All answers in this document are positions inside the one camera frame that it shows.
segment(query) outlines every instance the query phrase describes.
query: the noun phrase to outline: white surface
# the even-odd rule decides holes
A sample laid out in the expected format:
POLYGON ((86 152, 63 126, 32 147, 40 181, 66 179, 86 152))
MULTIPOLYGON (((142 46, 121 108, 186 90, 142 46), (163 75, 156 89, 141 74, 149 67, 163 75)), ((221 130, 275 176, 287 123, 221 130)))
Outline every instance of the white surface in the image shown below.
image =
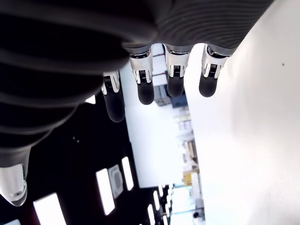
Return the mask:
POLYGON ((162 44, 154 44, 152 50, 153 50, 153 56, 164 54, 164 47, 162 44))
POLYGON ((114 209, 113 194, 109 183, 107 169, 100 170, 96 173, 98 188, 100 192, 101 202, 104 214, 110 214, 114 209))
POLYGON ((165 55, 153 57, 153 75, 164 73, 166 70, 165 55))
POLYGON ((66 225, 56 193, 33 202, 41 225, 66 225))
POLYGON ((148 210, 150 225, 155 225, 154 212, 153 212, 153 207, 151 204, 148 206, 147 210, 148 210))
POLYGON ((167 77, 165 74, 157 75, 152 77, 153 81, 153 86, 159 86, 159 85, 164 85, 167 84, 167 77))
POLYGON ((133 180, 132 180, 132 174, 131 174, 131 170, 130 170, 130 164, 129 164, 128 157, 125 157, 122 159, 122 165, 123 165, 123 171, 124 171, 124 175, 125 175, 127 190, 130 191, 133 188, 134 184, 133 184, 133 180))
POLYGON ((120 70, 120 77, 139 187, 181 182, 182 161, 176 154, 179 128, 173 118, 178 110, 155 102, 143 105, 129 64, 120 70))
POLYGON ((201 97, 185 75, 207 225, 300 224, 300 1, 277 0, 201 97))
POLYGON ((193 212, 172 214, 170 225, 193 225, 193 212))

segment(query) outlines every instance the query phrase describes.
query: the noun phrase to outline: ceiling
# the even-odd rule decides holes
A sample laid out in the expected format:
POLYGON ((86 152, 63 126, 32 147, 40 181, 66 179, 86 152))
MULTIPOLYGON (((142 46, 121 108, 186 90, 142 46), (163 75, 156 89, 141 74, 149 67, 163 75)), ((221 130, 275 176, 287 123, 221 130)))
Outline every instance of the ceiling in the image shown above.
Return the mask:
POLYGON ((69 121, 32 148, 29 161, 27 200, 16 208, 0 198, 0 223, 19 219, 22 225, 39 225, 33 201, 55 192, 67 225, 147 224, 154 189, 138 187, 126 121, 110 121, 102 94, 96 96, 95 105, 80 106, 69 121), (135 186, 127 191, 124 182, 116 208, 105 216, 96 172, 119 164, 125 181, 121 165, 125 156, 135 186))

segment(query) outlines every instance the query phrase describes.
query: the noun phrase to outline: fluorescent light panel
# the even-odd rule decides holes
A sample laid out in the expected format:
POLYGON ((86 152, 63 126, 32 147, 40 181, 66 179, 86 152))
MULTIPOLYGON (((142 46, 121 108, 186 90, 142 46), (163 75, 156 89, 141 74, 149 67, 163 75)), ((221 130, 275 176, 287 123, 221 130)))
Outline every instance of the fluorescent light panel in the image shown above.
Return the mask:
POLYGON ((56 193, 33 202, 41 225, 66 225, 56 193))
POLYGON ((168 203, 168 207, 170 208, 171 207, 171 201, 170 201, 170 197, 167 196, 167 203, 168 203))
POLYGON ((168 225, 168 220, 166 216, 163 216, 163 220, 164 220, 164 225, 168 225))
POLYGON ((130 191, 133 188, 134 185, 133 185, 133 180, 132 180, 132 175, 131 175, 131 170, 130 170, 128 157, 125 157, 125 158, 122 159, 122 165, 123 165, 127 190, 130 191))
POLYGON ((159 185, 158 190, 159 190, 159 196, 162 197, 164 195, 163 186, 159 185))
POLYGON ((158 192, 157 191, 153 192, 153 197, 154 197, 156 211, 158 211, 159 208, 160 208, 160 204, 159 204, 158 192))
POLYGON ((170 211, 169 211, 168 204, 165 205, 165 212, 166 212, 167 216, 169 217, 170 211))
POLYGON ((148 206, 148 215, 149 215, 150 225, 155 225, 155 218, 154 218, 152 204, 148 206))
POLYGON ((85 100, 85 102, 87 102, 87 103, 90 103, 90 104, 96 104, 96 98, 95 98, 95 96, 93 95, 92 97, 90 97, 90 98, 88 98, 88 99, 86 99, 85 100))
POLYGON ((101 202, 104 214, 107 216, 114 209, 113 194, 109 183, 107 169, 100 170, 96 173, 98 188, 100 192, 101 202))

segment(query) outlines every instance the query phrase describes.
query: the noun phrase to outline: black fingertip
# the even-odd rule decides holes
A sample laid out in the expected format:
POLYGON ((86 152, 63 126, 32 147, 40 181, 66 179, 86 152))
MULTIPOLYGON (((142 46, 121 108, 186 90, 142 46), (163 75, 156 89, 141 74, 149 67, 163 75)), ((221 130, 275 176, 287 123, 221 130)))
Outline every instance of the black fingertip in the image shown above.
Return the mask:
POLYGON ((137 93, 142 104, 150 105, 154 101, 153 82, 138 84, 137 93))
POLYGON ((199 92, 203 97, 211 97, 215 94, 218 79, 214 77, 204 77, 201 73, 199 82, 199 92))
POLYGON ((183 77, 170 77, 168 76, 168 93, 173 98, 178 98, 182 95, 183 87, 183 77))
POLYGON ((125 118, 125 108, 121 90, 119 90, 118 93, 108 92, 107 95, 104 95, 104 100, 109 118, 115 123, 121 122, 125 118))

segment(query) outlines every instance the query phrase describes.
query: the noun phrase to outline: ribbed black cover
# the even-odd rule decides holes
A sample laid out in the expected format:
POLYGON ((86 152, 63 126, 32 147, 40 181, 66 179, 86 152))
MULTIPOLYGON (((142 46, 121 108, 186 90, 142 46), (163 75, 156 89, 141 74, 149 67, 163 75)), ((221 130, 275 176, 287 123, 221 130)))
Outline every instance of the ribbed black cover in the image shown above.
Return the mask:
POLYGON ((273 0, 177 0, 158 24, 163 43, 236 48, 273 0))

